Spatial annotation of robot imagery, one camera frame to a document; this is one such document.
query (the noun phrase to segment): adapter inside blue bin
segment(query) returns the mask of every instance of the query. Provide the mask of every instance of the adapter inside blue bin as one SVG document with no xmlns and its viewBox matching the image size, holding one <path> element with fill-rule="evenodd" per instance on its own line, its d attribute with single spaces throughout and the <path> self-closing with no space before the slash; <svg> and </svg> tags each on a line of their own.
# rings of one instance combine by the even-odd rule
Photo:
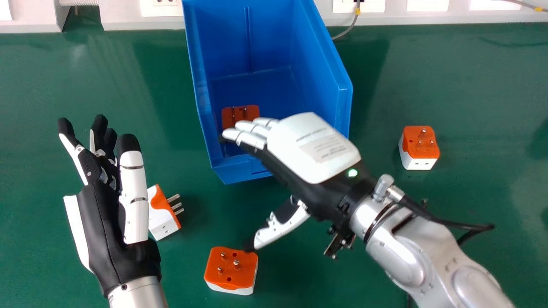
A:
<svg viewBox="0 0 548 308">
<path fill-rule="evenodd" d="M 313 111 L 348 136 L 352 84 L 312 0 L 184 0 L 196 106 L 212 168 L 225 184 L 271 175 L 220 142 L 221 109 L 261 117 Z"/>
</svg>

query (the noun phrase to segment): gray cable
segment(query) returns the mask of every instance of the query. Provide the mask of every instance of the gray cable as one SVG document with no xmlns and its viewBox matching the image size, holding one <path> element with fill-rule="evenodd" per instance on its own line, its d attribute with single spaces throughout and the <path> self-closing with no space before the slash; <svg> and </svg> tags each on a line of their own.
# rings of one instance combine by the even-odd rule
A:
<svg viewBox="0 0 548 308">
<path fill-rule="evenodd" d="M 542 8 L 542 7 L 537 7 L 536 5 L 532 5 L 532 4 L 529 4 L 529 3 L 521 2 L 520 0 L 502 0 L 502 1 L 516 3 L 516 4 L 519 4 L 523 7 L 535 10 L 537 12 L 548 13 L 548 9 L 545 9 L 545 8 Z"/>
<path fill-rule="evenodd" d="M 345 31 L 337 34 L 336 36 L 331 37 L 332 40 L 336 40 L 338 38 L 341 38 L 341 37 L 345 36 L 348 32 L 350 32 L 350 30 L 352 30 L 352 28 L 354 28 L 354 26 L 356 24 L 356 20 L 358 20 L 358 16 L 360 14 L 360 12 L 359 12 L 359 3 L 360 3 L 360 0 L 357 0 L 358 6 L 356 8 L 356 15 L 354 16 L 354 20 L 352 20 L 352 23 L 350 24 L 350 26 L 348 28 L 346 28 Z"/>
<path fill-rule="evenodd" d="M 59 0 L 62 7 L 79 7 L 82 5 L 99 6 L 99 0 Z"/>
</svg>

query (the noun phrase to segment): cable connector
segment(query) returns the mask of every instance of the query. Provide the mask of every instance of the cable connector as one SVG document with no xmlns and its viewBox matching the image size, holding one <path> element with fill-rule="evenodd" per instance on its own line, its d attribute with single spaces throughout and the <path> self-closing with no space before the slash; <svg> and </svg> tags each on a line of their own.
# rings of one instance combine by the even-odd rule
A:
<svg viewBox="0 0 548 308">
<path fill-rule="evenodd" d="M 158 184 L 149 187 L 149 231 L 159 241 L 181 229 L 177 215 L 185 209 L 179 194 L 166 198 Z"/>
</svg>

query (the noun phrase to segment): silver metal forearm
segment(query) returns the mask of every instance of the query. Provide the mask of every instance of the silver metal forearm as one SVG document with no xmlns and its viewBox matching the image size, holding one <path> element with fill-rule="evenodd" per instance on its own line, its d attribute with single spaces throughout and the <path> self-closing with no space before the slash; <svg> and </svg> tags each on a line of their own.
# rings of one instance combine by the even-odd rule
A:
<svg viewBox="0 0 548 308">
<path fill-rule="evenodd" d="M 114 289 L 108 296 L 110 308 L 167 308 L 158 277 L 132 280 Z"/>
<path fill-rule="evenodd" d="M 514 307 L 495 278 L 463 253 L 445 226 L 422 217 L 410 219 L 410 210 L 397 207 L 379 194 L 367 197 L 350 228 L 358 238 L 368 237 L 367 253 L 420 308 Z M 380 223 L 372 228 L 375 221 Z"/>
</svg>

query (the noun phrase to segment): blue plastic bin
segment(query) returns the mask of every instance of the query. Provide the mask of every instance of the blue plastic bin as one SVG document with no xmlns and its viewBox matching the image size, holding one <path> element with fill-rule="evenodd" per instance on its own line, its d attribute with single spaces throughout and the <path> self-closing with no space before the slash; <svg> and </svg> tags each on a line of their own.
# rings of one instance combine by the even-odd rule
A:
<svg viewBox="0 0 548 308">
<path fill-rule="evenodd" d="M 258 105 L 261 117 L 313 111 L 348 136 L 352 83 L 312 0 L 184 0 L 198 116 L 225 184 L 270 176 L 219 142 L 221 109 Z"/>
</svg>

